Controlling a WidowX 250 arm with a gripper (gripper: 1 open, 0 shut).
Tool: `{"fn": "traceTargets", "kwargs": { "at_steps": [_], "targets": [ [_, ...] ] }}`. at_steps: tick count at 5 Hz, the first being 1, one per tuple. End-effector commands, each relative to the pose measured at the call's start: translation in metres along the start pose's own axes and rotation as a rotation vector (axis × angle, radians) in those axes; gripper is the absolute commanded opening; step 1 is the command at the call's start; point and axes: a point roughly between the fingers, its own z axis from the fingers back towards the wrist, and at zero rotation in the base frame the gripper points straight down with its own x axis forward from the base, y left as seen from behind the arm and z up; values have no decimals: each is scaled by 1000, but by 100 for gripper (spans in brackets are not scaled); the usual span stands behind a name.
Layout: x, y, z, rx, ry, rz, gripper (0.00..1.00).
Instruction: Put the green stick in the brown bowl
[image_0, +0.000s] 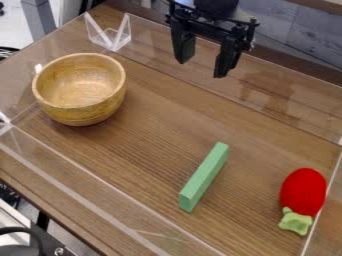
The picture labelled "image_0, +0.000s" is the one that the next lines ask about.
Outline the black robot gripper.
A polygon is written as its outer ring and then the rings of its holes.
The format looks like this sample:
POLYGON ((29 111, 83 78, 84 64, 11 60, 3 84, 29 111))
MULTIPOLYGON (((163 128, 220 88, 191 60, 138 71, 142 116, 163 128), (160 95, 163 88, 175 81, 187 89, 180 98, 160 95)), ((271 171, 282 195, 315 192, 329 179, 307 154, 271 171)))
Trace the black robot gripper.
POLYGON ((175 59, 184 64, 194 57, 195 33, 215 40, 228 35, 222 40, 214 69, 215 78, 226 77, 236 66, 242 50, 250 51, 254 48, 258 18, 242 10, 239 0, 167 0, 167 2, 175 59))

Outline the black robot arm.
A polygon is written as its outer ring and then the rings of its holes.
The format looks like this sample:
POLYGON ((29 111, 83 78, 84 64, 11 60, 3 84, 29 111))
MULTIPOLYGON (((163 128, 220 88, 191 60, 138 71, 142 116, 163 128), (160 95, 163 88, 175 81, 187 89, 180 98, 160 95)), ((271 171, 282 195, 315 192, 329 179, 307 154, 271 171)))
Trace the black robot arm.
POLYGON ((167 0, 167 23, 175 59, 184 64, 195 55, 196 36, 220 43, 214 77, 223 78, 236 67, 244 51, 254 48, 259 26, 255 16, 239 8, 239 0, 167 0))

